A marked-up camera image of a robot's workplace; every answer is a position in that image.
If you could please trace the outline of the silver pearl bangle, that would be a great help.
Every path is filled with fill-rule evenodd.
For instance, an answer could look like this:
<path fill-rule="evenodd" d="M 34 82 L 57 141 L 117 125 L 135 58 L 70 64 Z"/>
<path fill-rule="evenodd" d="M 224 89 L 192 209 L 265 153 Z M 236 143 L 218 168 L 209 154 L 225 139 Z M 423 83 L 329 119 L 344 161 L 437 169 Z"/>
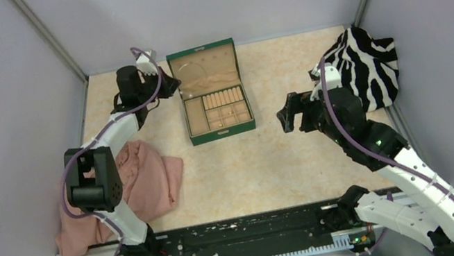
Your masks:
<path fill-rule="evenodd" d="M 196 62 L 186 62 L 177 69 L 177 78 L 181 79 L 180 88 L 185 98 L 200 94 L 207 85 L 207 72 Z"/>

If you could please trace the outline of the green jewelry box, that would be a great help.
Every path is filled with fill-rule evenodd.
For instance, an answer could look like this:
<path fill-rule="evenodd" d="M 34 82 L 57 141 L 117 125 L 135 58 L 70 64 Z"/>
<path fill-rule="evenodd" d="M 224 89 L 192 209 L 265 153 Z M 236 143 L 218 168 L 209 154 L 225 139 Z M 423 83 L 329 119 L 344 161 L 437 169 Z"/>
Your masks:
<path fill-rule="evenodd" d="M 184 51 L 172 53 L 166 57 L 166 60 L 173 78 L 177 78 L 177 69 L 186 62 L 196 62 L 201 64 L 203 68 L 205 68 L 205 71 L 207 72 L 207 85 L 200 94 L 194 97 L 228 89 L 237 85 L 241 85 L 242 89 L 246 93 L 244 85 L 242 83 L 241 73 L 239 72 L 239 62 L 237 61 L 235 42 L 233 41 L 233 38 L 222 39 L 212 43 L 196 46 L 192 49 L 186 49 Z M 185 99 L 192 99 L 185 98 L 185 96 L 182 94 L 180 86 L 178 87 L 178 89 L 180 90 L 181 102 L 183 102 Z M 232 137 L 232 135 L 238 135 L 240 133 L 255 130 L 255 128 L 255 116 L 253 115 L 253 120 L 250 122 L 234 125 L 227 129 L 203 134 L 196 137 L 190 137 L 189 134 L 189 138 L 193 146 L 199 146 L 208 142 L 224 139 L 225 137 Z"/>

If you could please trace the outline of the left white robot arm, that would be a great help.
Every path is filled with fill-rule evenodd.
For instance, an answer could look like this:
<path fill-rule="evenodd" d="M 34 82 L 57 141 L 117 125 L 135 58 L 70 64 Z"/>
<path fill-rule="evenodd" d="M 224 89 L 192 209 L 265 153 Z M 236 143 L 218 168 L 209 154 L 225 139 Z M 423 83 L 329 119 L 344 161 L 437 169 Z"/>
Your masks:
<path fill-rule="evenodd" d="M 135 64 L 116 71 L 119 93 L 108 121 L 87 143 L 64 154 L 61 206 L 70 218 L 97 218 L 121 245 L 134 246 L 134 256 L 160 256 L 160 244 L 149 239 L 149 225 L 123 199 L 115 157 L 141 130 L 149 105 L 172 97 L 181 82 L 166 75 L 154 50 L 130 51 Z"/>

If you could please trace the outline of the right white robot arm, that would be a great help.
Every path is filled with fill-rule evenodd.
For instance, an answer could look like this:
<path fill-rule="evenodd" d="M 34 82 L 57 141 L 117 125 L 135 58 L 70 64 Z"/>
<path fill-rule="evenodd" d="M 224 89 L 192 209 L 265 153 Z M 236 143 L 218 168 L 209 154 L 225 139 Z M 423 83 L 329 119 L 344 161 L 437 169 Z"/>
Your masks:
<path fill-rule="evenodd" d="M 378 224 L 411 238 L 434 256 L 454 256 L 454 187 L 426 164 L 391 126 L 367 118 L 361 100 L 341 87 L 336 68 L 310 72 L 311 91 L 292 92 L 276 117 L 290 133 L 318 131 L 352 161 L 387 178 L 415 202 L 408 207 L 352 185 L 337 201 L 337 219 L 350 227 Z"/>

